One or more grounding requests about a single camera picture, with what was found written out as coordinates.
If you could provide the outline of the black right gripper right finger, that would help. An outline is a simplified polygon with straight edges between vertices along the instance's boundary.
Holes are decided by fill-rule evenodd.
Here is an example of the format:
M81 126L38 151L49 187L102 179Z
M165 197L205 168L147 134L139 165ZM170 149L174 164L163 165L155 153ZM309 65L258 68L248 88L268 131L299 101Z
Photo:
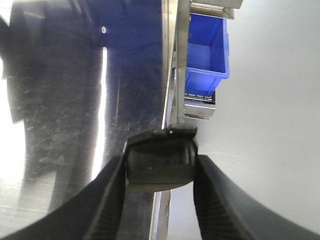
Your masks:
M206 155L198 155L193 199L203 240L318 240L248 195Z

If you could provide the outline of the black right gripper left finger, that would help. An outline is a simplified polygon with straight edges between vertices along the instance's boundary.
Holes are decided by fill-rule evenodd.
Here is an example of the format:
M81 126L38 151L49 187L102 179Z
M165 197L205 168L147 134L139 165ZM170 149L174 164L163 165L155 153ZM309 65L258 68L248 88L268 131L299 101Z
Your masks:
M120 226L126 170L113 157L97 177L67 203L6 240L114 240Z

